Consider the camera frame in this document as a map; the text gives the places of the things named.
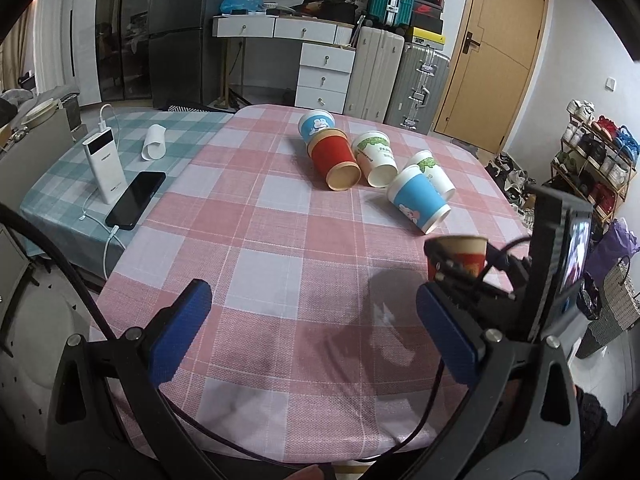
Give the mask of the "red kraft paper cup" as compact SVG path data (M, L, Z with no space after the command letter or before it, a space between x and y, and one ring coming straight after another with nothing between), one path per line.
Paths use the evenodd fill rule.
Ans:
M427 258L427 275L434 281L437 272L437 248L440 253L447 255L445 260L451 260L469 273L473 278L480 275L484 269L488 239L477 235L444 235L428 238L424 243Z

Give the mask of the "woven basket bag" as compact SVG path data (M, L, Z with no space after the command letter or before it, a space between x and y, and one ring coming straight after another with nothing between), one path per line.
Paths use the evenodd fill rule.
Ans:
M589 358L639 323L639 294L629 276L630 268L630 258L623 257L606 274L599 288L600 314L582 338L578 359Z

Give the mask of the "green white paper cup left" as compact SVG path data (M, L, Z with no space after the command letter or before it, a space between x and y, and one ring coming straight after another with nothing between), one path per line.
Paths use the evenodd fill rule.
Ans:
M385 133L372 130L360 134L352 141L352 152L372 188L386 188L398 175L390 138Z

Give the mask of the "teal checked tablecloth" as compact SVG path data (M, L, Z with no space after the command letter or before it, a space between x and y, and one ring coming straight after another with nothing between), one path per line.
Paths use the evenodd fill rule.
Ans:
M36 181L20 213L74 266L107 278L145 216L231 118L201 110L102 118Z

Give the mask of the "green white paper cup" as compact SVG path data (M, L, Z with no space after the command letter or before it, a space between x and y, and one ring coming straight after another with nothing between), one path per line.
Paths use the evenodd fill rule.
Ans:
M360 134L352 141L352 152L372 188L386 188L398 175L390 138L385 133L372 130Z
M439 192L446 202L449 202L456 192L456 187L447 176L445 170L439 165L433 153L429 150L417 152L408 159L406 166L416 165L422 174L431 181L435 190Z

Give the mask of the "white suitcase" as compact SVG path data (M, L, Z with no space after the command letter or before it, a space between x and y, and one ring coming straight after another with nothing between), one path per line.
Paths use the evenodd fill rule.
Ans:
M405 39L393 32L373 27L360 30L345 115L384 122L404 45Z

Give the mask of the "black smartphone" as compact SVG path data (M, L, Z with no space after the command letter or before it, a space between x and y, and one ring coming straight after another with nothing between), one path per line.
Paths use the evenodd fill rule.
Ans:
M166 174L159 171L141 171L137 174L106 216L106 226L132 231L165 179Z

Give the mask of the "white drawer desk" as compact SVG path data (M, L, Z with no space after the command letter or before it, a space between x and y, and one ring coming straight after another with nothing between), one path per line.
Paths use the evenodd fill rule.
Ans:
M221 15L213 36L224 42L224 96L341 114L356 51L352 25L268 14Z

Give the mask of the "blue white paper cup front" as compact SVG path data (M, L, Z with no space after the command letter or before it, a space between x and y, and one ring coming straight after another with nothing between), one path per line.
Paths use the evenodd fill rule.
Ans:
M401 170L388 186L386 196L425 235L433 232L451 211L418 165Z

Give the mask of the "blue white paper cup back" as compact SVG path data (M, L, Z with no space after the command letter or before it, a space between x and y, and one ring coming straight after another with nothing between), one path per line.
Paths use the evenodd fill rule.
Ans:
M331 129L335 127L334 116L326 110L308 110L298 121L298 132L306 144L309 144L311 138L323 129Z

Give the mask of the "pink checked tablecloth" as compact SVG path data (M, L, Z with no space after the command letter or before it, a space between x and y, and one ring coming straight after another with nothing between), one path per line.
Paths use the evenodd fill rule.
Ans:
M129 242L98 305L143 326L194 278L210 312L163 392L206 429L289 463L429 445L464 396L416 316L422 233L383 191L326 186L297 108L236 113Z

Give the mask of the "red kraft cup lying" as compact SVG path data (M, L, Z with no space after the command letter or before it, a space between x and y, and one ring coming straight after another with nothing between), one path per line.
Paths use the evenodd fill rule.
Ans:
M307 153L330 190L347 191L359 182L361 169L342 130L320 130L310 138Z

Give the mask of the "purple bag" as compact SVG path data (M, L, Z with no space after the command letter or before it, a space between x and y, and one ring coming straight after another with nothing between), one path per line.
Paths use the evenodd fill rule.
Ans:
M638 237L629 229L626 220L614 219L600 242L590 252L585 270L592 277L593 283L601 286L608 272L621 258L631 259L638 251Z

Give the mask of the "wooden shoe rack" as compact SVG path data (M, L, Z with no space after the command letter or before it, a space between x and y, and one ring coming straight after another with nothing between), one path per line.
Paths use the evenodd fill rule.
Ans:
M600 226L608 226L638 174L639 141L627 127L597 115L589 101L571 100L566 111L547 183L589 202Z

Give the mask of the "green white paper cup right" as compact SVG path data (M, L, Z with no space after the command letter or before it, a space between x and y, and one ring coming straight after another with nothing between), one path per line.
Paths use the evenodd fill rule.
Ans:
M445 170L439 165L433 153L429 150L417 152L408 159L406 166L416 165L422 174L431 181L435 190L439 192L446 202L449 202L456 192L456 187L447 176Z

